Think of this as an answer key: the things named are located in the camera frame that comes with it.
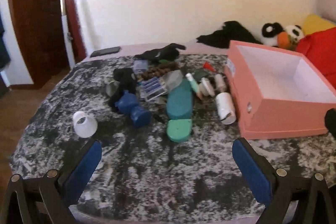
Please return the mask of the clear box with blue items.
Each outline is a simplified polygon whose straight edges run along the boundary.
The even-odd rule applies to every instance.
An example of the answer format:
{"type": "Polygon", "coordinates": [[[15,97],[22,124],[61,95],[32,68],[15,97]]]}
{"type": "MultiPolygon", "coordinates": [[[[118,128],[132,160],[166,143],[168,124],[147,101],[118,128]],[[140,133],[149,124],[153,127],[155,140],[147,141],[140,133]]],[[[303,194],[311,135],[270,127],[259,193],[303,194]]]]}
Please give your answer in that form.
{"type": "Polygon", "coordinates": [[[146,102],[163,96],[177,88],[183,80],[180,70],[171,71],[162,77],[153,77],[150,80],[142,81],[139,86],[140,98],[146,102]]]}

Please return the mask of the black clothing pile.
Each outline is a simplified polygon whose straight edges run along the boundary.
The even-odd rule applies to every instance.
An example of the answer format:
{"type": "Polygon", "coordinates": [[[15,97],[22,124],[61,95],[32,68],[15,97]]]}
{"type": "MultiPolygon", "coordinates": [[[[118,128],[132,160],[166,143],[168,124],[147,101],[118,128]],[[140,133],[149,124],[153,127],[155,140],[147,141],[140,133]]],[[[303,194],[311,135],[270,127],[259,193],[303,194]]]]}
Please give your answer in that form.
{"type": "Polygon", "coordinates": [[[255,39],[255,37],[237,21],[224,22],[220,30],[209,35],[201,35],[197,38],[198,43],[221,49],[228,49],[231,40],[261,44],[260,41],[255,39]]]}

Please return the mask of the small clear plastic box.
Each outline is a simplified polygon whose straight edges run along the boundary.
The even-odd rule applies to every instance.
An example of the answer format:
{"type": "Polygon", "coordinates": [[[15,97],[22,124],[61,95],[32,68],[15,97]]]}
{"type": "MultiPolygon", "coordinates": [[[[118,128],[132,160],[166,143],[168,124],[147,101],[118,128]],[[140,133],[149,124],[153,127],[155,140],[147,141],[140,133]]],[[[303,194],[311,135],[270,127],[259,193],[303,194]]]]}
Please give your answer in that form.
{"type": "Polygon", "coordinates": [[[135,74],[141,74],[147,72],[149,68],[149,62],[147,60],[135,60],[133,64],[133,71],[135,74]]]}

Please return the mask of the white ribbed tube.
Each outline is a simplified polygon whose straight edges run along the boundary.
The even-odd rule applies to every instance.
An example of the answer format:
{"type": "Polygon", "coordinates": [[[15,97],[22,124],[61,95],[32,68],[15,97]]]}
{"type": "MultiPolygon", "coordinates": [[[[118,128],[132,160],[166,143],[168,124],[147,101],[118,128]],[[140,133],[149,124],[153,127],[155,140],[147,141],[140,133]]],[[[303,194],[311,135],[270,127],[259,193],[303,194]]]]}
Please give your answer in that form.
{"type": "Polygon", "coordinates": [[[216,91],[218,93],[225,93],[227,91],[227,86],[223,76],[218,73],[215,75],[214,79],[215,79],[216,91]]]}

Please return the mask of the white pill bottle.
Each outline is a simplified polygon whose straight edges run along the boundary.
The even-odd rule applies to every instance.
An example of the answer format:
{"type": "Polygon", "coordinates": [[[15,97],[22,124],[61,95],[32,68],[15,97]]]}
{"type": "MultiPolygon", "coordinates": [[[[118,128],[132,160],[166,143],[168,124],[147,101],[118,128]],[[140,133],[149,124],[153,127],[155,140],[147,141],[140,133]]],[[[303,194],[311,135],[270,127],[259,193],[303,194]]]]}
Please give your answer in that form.
{"type": "Polygon", "coordinates": [[[236,111],[231,95],[226,92],[219,93],[215,101],[220,121],[224,125],[233,124],[236,121],[236,111]]]}

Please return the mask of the teal glasses case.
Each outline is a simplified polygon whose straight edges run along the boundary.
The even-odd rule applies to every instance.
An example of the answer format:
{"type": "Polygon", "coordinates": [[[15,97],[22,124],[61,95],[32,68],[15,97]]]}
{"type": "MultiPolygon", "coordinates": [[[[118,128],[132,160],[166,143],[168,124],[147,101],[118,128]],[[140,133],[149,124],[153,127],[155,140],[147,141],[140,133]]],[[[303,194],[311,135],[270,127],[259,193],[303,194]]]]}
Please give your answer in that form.
{"type": "Polygon", "coordinates": [[[190,119],[193,112],[193,91],[187,79],[169,92],[166,112],[169,119],[190,119]]]}

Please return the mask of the blue dumbbell-shaped bottle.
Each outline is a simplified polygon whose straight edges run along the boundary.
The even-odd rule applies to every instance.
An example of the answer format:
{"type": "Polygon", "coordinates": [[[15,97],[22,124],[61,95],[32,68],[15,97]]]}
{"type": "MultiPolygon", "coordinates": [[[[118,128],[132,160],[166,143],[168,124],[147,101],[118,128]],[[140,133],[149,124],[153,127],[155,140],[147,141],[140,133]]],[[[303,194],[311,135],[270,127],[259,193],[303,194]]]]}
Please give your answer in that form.
{"type": "Polygon", "coordinates": [[[124,91],[123,96],[114,105],[120,113],[131,119],[135,128],[147,126],[151,121],[151,112],[144,109],[139,104],[137,96],[127,90],[124,91]]]}

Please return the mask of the panda plush toy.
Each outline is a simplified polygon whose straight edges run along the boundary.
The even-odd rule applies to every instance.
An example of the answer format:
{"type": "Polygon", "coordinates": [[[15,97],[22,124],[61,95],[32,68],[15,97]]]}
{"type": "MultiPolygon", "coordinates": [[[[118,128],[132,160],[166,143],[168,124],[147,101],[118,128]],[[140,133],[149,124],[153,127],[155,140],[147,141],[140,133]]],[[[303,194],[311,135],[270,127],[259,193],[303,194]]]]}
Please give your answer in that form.
{"type": "Polygon", "coordinates": [[[284,50],[294,51],[305,37],[299,25],[283,27],[280,23],[266,23],[261,29],[261,43],[284,50]]]}

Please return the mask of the red bag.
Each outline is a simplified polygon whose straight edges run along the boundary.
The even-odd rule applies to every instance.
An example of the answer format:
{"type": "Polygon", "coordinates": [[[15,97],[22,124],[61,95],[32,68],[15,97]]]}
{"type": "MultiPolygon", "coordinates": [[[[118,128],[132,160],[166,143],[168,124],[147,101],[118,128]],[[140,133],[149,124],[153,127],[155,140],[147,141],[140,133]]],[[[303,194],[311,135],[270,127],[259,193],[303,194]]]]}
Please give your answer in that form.
{"type": "Polygon", "coordinates": [[[303,54],[335,88],[336,75],[335,27],[315,32],[301,39],[296,52],[303,54]]]}

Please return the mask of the white round jar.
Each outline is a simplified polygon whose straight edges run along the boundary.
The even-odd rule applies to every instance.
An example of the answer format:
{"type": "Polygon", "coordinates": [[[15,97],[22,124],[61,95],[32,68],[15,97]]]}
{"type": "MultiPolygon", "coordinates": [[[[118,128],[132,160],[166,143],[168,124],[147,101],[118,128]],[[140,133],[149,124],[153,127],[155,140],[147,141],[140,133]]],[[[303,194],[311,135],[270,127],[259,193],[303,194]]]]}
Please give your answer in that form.
{"type": "Polygon", "coordinates": [[[208,78],[202,77],[201,81],[199,83],[199,88],[200,91],[202,92],[202,94],[206,97],[215,97],[215,91],[214,88],[212,86],[212,84],[210,83],[208,78]]]}

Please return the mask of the small green case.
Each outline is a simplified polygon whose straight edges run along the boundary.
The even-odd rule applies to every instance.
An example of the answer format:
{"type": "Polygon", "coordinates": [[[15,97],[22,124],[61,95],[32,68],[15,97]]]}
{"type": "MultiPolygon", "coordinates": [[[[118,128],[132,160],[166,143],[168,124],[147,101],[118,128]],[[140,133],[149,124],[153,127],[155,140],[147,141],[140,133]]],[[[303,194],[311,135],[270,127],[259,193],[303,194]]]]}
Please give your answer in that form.
{"type": "Polygon", "coordinates": [[[167,124],[167,136],[175,143],[182,143],[189,140],[193,129],[191,119],[169,120],[167,124]]]}

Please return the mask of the black smartphone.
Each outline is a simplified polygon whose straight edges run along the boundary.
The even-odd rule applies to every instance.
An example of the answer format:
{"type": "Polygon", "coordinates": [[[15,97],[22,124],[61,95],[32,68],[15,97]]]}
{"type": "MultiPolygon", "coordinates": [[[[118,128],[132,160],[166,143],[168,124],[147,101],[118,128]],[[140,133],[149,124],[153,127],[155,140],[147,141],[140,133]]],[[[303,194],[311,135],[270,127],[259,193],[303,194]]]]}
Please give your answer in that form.
{"type": "Polygon", "coordinates": [[[101,49],[101,50],[96,50],[91,53],[90,57],[99,57],[99,56],[104,56],[104,55],[110,55],[110,54],[115,54],[119,53],[121,50],[121,47],[112,47],[112,48],[106,48],[106,49],[101,49]]]}

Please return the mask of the dark wooden door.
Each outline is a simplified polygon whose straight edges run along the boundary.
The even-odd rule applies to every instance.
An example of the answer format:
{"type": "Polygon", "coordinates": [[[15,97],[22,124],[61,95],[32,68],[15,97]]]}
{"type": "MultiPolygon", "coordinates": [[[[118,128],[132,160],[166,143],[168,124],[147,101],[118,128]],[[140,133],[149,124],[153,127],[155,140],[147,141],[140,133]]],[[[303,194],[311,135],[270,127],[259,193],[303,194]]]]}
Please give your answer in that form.
{"type": "Polygon", "coordinates": [[[86,57],[75,0],[7,0],[15,52],[10,87],[39,89],[86,57]]]}

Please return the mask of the white plastic cup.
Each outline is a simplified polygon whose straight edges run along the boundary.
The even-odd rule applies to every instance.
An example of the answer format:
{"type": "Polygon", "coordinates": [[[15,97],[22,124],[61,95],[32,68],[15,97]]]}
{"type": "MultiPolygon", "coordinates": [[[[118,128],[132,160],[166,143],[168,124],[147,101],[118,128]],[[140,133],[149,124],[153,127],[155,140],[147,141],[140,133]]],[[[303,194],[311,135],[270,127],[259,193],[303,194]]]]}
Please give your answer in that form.
{"type": "Polygon", "coordinates": [[[98,128],[96,119],[83,111],[77,111],[72,117],[73,128],[77,136],[81,138],[92,137],[98,128]]]}

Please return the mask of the yellow pillow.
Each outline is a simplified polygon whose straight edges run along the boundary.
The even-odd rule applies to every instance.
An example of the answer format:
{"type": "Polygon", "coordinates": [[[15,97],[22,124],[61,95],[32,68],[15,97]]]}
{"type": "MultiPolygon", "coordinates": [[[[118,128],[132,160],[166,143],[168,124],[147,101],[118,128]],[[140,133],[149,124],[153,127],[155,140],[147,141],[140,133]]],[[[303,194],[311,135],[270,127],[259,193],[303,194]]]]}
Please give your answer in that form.
{"type": "Polygon", "coordinates": [[[330,22],[322,17],[310,14],[304,20],[302,24],[303,33],[307,35],[311,35],[315,32],[325,31],[335,27],[335,23],[330,22]]]}

